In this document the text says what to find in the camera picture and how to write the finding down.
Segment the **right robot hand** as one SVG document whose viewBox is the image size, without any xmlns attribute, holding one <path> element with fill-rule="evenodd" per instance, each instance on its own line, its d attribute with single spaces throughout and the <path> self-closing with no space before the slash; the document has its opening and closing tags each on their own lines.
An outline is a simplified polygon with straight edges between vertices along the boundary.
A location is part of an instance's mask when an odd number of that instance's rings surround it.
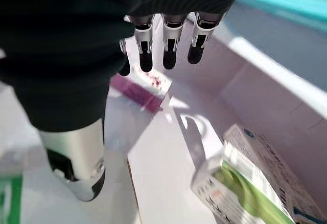
<svg viewBox="0 0 327 224">
<path fill-rule="evenodd" d="M 110 79 L 126 74 L 123 40 L 153 14 L 190 12 L 216 26 L 235 0 L 1 0 L 1 81 L 41 135 L 53 173 L 81 201 L 105 181 L 104 120 Z"/>
</svg>

